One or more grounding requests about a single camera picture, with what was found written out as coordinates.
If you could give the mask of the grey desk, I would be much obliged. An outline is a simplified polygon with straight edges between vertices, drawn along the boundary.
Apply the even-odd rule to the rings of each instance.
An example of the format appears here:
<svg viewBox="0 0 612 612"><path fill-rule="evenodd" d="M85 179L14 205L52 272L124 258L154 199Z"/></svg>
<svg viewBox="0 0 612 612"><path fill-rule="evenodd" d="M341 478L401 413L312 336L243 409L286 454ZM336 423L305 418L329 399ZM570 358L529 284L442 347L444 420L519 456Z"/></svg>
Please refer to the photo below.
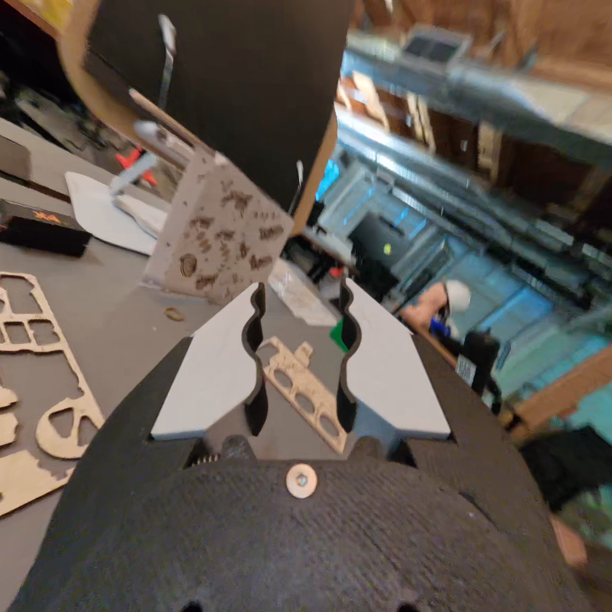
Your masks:
<svg viewBox="0 0 612 612"><path fill-rule="evenodd" d="M199 299L174 297L140 286L147 259L92 239L80 259L1 244L1 271L29 273L38 280L86 382L106 418L176 343L193 333L217 308ZM264 339L278 337L292 351L302 341L313 348L310 369L331 391L337 386L342 352L330 328L294 317L266 287ZM174 306L183 316L165 315ZM54 475L75 465L42 453L34 439L37 419L78 392L76 379L58 355L1 355L1 382L19 402L16 441L1 456L28 450ZM251 439L258 458L339 458L277 390L266 383L269 414ZM62 490L1 518L1 611L18 593L32 566Z"/></svg>

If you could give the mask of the white earphone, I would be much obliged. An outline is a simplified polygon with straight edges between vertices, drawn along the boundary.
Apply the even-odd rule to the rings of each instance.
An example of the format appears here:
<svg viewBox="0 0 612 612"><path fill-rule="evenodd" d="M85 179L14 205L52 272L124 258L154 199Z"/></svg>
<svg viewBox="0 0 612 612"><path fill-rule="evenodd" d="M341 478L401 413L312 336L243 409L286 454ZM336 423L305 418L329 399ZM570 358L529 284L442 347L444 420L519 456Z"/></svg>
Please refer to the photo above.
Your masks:
<svg viewBox="0 0 612 612"><path fill-rule="evenodd" d="M297 206L297 202L299 200L300 195L302 194L302 186L303 186L303 163L302 160L297 160L295 164L296 173L297 173L297 187L295 189L294 196L291 200L289 207L287 208L287 214L291 217L294 216L294 210Z"/></svg>

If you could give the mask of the white monitor stand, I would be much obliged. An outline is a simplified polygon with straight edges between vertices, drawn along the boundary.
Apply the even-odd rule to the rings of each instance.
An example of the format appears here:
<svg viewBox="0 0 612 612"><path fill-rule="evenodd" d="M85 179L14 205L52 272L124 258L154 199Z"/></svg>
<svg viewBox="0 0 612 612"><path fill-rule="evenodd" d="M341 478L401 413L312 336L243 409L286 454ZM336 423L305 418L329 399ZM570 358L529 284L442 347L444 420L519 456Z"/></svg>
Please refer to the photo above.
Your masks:
<svg viewBox="0 0 612 612"><path fill-rule="evenodd" d="M77 172L64 174L76 221L96 239L151 256L167 212L127 193L126 189L154 169L158 157L144 152L106 185Z"/></svg>

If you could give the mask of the rounded wooden board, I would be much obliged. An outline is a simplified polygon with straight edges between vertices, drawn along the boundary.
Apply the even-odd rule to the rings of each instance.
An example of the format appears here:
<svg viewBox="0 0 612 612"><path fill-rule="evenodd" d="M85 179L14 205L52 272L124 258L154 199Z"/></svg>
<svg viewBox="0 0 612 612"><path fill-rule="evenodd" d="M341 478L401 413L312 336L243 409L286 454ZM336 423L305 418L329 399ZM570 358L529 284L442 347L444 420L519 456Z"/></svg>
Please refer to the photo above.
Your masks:
<svg viewBox="0 0 612 612"><path fill-rule="evenodd" d="M100 1L74 1L69 22L63 32L57 36L57 51L67 78L87 109L104 124L131 142L142 146L145 152L150 152L157 160L162 159L183 170L187 165L187 157L170 149L159 139L156 130L153 135L142 136L134 127L135 122L144 120L144 111L153 110L154 105L147 102L142 108L134 100L129 103L123 102L87 71L89 33L99 5ZM325 166L337 142L337 134L338 122L333 108L317 157L307 180L301 187L300 199L290 212L294 218L291 237L301 235L307 225L317 189L324 176Z"/></svg>

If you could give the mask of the small black box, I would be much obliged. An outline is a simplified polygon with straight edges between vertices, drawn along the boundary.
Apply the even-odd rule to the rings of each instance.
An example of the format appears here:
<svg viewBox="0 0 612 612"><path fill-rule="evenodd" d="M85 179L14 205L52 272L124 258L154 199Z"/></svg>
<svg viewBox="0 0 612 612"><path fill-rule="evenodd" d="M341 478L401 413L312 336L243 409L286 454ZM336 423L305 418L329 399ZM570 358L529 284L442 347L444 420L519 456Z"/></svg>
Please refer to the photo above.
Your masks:
<svg viewBox="0 0 612 612"><path fill-rule="evenodd" d="M72 217L1 200L1 243L80 258L91 233Z"/></svg>

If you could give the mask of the wooden puzzle sheet with cutouts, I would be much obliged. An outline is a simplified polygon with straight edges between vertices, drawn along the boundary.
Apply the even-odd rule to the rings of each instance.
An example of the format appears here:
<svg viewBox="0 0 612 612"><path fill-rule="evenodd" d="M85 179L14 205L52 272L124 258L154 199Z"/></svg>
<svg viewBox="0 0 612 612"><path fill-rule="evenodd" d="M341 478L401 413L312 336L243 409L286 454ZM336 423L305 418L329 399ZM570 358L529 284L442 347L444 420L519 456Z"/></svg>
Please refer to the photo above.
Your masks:
<svg viewBox="0 0 612 612"><path fill-rule="evenodd" d="M98 432L105 417L86 381L66 336L35 276L1 272L1 279L18 279L29 285L35 309L17 312L8 290L1 288L1 356L61 355L76 379L79 396L66 397L47 409L36 422L34 439L45 455L63 462L77 462L88 450L81 441L81 425L87 420ZM30 450L1 455L1 516L11 514L65 486L75 467L54 475Z"/></svg>

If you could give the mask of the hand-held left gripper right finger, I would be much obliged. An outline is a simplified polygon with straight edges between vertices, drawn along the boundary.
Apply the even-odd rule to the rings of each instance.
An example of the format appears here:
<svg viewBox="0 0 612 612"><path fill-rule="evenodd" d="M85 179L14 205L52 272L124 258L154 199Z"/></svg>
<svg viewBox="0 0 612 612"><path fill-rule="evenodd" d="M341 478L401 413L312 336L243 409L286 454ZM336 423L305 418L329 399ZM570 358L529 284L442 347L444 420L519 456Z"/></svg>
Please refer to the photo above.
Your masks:
<svg viewBox="0 0 612 612"><path fill-rule="evenodd" d="M353 280L341 282L337 416L347 433L378 440L447 440L452 430L412 333Z"/></svg>

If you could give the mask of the black screen with green sticker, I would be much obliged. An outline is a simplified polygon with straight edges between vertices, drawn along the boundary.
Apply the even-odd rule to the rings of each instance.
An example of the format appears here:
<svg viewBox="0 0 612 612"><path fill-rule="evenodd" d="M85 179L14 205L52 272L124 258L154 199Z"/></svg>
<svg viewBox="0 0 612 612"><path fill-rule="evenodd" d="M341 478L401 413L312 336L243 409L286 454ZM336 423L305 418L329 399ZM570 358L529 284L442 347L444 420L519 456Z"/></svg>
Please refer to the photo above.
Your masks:
<svg viewBox="0 0 612 612"><path fill-rule="evenodd" d="M382 302L394 291L402 292L424 270L444 239L427 220L405 233L380 215L369 212L349 234L358 286Z"/></svg>

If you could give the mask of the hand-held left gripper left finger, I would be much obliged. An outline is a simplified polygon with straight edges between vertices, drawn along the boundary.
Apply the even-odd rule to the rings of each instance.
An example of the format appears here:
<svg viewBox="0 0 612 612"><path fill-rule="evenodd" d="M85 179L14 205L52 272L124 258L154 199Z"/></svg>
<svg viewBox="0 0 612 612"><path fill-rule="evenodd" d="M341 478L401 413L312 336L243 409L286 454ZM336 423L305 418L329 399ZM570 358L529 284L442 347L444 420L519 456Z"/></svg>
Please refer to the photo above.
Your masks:
<svg viewBox="0 0 612 612"><path fill-rule="evenodd" d="M235 412L243 435L257 437L268 415L261 359L266 290L252 283L189 337L188 348L150 435L154 440L209 437Z"/></svg>

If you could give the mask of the mannequin head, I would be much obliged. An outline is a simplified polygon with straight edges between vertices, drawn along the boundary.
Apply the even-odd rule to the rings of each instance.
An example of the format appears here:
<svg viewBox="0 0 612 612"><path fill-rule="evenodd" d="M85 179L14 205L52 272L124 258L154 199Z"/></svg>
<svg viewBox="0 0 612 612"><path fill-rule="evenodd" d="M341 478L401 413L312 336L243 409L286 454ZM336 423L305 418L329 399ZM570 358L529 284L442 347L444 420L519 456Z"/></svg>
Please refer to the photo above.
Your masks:
<svg viewBox="0 0 612 612"><path fill-rule="evenodd" d="M412 329L429 331L432 320L440 315L448 314L448 292L443 282L437 282L422 292L414 304L407 305L400 313L399 318Z"/></svg>

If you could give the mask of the folded paper instruction booklet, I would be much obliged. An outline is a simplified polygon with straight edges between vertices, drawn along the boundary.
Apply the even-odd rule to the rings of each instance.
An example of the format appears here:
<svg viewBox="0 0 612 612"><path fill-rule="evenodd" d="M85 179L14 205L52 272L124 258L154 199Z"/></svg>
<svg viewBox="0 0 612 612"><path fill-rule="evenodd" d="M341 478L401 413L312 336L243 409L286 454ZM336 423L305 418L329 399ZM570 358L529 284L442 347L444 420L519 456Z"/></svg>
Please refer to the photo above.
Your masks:
<svg viewBox="0 0 612 612"><path fill-rule="evenodd" d="M142 286L224 307L265 283L293 218L230 160L194 149L142 276Z"/></svg>

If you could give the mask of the plastic-wrapped paper sheets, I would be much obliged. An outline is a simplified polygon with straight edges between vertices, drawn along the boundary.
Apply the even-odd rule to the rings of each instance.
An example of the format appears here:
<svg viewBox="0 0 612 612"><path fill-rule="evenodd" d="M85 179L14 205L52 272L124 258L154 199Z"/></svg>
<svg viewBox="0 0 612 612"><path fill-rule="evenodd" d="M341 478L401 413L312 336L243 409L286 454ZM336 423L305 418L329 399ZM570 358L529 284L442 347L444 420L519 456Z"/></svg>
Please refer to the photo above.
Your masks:
<svg viewBox="0 0 612 612"><path fill-rule="evenodd" d="M294 317L310 326L334 327L338 317L325 306L299 272L284 259L278 259L272 267L268 285Z"/></svg>

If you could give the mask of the wooden puzzle sheet with window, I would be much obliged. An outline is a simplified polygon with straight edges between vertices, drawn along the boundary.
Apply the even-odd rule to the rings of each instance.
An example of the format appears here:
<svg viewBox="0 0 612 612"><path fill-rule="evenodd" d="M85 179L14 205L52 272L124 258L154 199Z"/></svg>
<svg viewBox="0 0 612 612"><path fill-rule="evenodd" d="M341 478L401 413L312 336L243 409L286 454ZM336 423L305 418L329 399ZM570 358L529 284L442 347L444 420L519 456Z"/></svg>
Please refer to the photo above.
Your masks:
<svg viewBox="0 0 612 612"><path fill-rule="evenodd" d="M295 351L290 351L277 337L263 342L263 348L268 346L275 353L264 366L266 379L317 435L336 454L342 455L348 435L337 416L335 395L310 370L312 346L303 342Z"/></svg>

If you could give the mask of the white hard hat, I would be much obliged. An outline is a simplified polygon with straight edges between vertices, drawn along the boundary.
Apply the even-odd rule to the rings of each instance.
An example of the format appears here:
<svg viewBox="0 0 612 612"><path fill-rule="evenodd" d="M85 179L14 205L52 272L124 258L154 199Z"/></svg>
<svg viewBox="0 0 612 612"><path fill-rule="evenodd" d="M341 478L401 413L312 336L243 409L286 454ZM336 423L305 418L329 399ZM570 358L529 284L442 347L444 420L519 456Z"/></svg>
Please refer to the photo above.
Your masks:
<svg viewBox="0 0 612 612"><path fill-rule="evenodd" d="M447 295L447 308L450 315L464 313L470 306L470 288L459 280L446 280L443 283Z"/></svg>

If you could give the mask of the black computer monitor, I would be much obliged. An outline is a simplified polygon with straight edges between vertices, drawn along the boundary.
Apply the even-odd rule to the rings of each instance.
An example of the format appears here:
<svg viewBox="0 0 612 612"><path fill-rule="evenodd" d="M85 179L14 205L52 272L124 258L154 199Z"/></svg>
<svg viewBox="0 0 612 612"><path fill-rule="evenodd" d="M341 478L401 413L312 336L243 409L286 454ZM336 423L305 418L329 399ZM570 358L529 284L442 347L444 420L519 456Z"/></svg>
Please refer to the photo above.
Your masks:
<svg viewBox="0 0 612 612"><path fill-rule="evenodd" d="M329 124L354 1L101 1L87 71L139 117L176 28L166 113L229 158L287 212Z"/></svg>

